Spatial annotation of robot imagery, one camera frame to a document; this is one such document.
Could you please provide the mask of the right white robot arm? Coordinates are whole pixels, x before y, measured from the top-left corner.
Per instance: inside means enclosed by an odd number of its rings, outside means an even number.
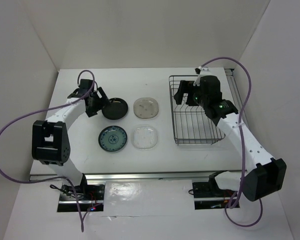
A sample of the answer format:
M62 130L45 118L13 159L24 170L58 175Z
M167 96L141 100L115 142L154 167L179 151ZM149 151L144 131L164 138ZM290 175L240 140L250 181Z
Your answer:
M255 138L238 109L223 98L220 80L213 75L195 81L181 80L173 98L181 105L202 107L205 116L218 127L242 158L242 172L216 172L209 177L208 191L219 196L224 190L243 194L253 202L281 190L287 170L285 161L276 159Z

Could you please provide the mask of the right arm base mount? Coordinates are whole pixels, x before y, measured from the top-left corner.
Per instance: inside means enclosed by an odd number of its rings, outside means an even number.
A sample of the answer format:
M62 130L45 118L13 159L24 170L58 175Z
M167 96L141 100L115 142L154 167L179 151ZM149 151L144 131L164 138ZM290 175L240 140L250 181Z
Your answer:
M194 197L195 210L224 209L233 195L232 190L220 189L215 177L225 171L218 171L209 175L208 181L193 182L188 194Z

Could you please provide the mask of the clear textured square plate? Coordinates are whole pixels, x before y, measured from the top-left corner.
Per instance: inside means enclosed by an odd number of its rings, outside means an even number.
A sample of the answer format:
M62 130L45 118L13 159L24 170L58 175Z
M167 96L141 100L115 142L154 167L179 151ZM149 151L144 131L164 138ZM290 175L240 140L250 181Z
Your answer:
M132 145L138 150L150 150L158 143L158 131L151 125L138 125L131 132Z

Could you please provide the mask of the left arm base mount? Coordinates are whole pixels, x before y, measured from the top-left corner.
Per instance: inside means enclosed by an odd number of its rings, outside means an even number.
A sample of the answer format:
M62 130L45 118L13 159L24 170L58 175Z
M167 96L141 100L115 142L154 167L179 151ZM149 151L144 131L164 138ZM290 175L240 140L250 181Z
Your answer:
M58 213L78 212L73 189L63 185L57 187L53 184L51 189L59 191ZM101 212L104 210L105 184L87 185L85 192L77 190L77 198L82 212L90 210L91 212Z

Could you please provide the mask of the blue white patterned plate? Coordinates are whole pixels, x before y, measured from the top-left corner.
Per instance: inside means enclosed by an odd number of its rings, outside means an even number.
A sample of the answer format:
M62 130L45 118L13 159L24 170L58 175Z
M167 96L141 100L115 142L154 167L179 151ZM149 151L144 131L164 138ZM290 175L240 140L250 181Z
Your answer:
M98 136L100 147L106 152L117 152L125 147L128 137L126 131L117 125L103 129Z

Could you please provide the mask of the smoky clear square plate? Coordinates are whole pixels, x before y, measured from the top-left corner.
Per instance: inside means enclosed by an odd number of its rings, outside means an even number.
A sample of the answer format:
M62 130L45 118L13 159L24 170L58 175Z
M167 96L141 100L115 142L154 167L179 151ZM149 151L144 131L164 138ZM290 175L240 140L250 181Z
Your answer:
M159 104L154 98L142 97L134 102L133 112L140 119L151 119L159 113Z

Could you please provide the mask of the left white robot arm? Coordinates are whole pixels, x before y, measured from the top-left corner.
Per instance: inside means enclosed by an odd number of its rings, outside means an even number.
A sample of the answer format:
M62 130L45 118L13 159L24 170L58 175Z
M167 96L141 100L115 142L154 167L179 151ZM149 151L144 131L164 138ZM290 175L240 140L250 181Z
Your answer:
M35 121L32 126L32 157L49 166L59 177L65 177L63 184L71 186L71 194L78 200L88 195L85 175L70 159L68 130L83 114L93 117L110 104L101 87L94 89L94 81L81 79L79 87L71 93L65 106L46 120Z

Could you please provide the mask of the black round plate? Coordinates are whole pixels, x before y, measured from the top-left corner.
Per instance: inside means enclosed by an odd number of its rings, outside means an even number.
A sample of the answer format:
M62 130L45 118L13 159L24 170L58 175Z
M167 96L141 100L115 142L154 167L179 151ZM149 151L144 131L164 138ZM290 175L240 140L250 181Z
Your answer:
M110 104L102 109L102 114L109 120L119 120L128 113L128 104L121 98L111 98Z

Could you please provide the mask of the aluminium rail front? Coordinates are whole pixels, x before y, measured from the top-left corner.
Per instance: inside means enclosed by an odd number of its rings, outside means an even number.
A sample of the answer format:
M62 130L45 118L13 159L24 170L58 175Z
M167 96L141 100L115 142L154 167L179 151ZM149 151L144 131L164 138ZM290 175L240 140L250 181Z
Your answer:
M145 180L181 180L181 179L204 179L217 171L179 171L179 172L142 172L142 173L110 173L110 174L89 174L86 179L90 182L105 181L145 181Z

